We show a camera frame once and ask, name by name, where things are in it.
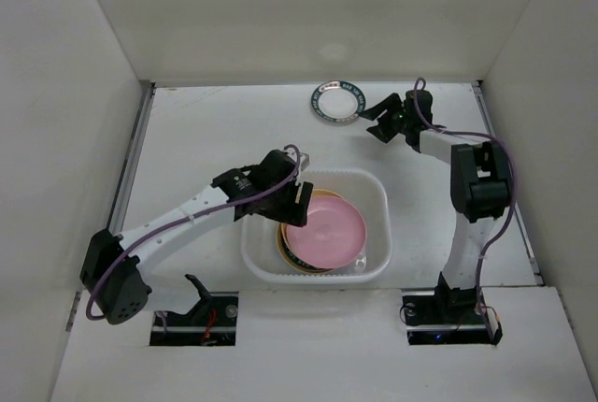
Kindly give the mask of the orange plate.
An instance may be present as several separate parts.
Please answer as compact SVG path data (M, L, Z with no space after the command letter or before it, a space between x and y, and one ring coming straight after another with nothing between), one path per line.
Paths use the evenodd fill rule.
M283 236L294 255L311 266L335 269L346 262L351 246L345 235L350 227L344 198L327 190L315 190L307 212L307 225L283 223Z
M283 227L284 225L282 223L278 225L276 232L276 241L278 245L279 254L288 266L297 271L309 275L320 275L331 271L331 268L318 268L315 266L311 266L306 262L302 261L301 259L297 258L286 243L286 240L283 236Z

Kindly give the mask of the pink plate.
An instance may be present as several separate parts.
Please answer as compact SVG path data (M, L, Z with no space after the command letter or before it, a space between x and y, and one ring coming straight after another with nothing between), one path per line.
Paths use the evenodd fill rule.
M308 266L337 269L364 251L367 227L363 215L346 199L316 195L303 227L288 224L283 237L292 254Z

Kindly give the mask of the patterned rim plate top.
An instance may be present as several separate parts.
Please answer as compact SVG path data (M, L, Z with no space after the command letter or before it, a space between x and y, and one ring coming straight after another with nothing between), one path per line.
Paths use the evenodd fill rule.
M355 122L365 110L366 97L356 84L333 80L313 91L310 106L314 114L327 123L348 124Z

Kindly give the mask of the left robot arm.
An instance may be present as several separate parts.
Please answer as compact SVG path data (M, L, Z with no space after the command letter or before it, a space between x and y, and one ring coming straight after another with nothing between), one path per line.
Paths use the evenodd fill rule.
M124 323L155 294L154 268L200 236L246 216L304 227L313 185L301 178L308 154L293 144L271 150L257 165L232 168L163 216L128 231L95 233L79 274L89 293L90 321Z

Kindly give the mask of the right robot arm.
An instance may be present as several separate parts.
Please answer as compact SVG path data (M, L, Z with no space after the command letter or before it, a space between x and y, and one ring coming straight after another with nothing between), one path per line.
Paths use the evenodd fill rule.
M439 320L453 323L464 313L482 312L482 262L513 217L517 178L501 140L434 123L432 103L431 93L414 89L404 98L393 93L359 116L377 123L367 131L381 142L401 135L415 152L449 166L456 224L448 261L434 288L433 310Z

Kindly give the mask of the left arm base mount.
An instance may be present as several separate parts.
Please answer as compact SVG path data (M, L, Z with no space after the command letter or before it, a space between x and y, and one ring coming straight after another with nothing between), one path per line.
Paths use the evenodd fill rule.
M186 274L198 300L185 313L159 311L149 336L152 347L232 347L236 343L239 293L210 292L194 275Z

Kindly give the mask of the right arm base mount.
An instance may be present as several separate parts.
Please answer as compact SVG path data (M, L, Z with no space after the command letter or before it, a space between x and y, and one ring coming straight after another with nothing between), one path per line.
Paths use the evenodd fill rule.
M478 314L474 308L447 314L432 294L404 294L399 315L406 325L410 346L497 346L503 338L503 328L495 314Z

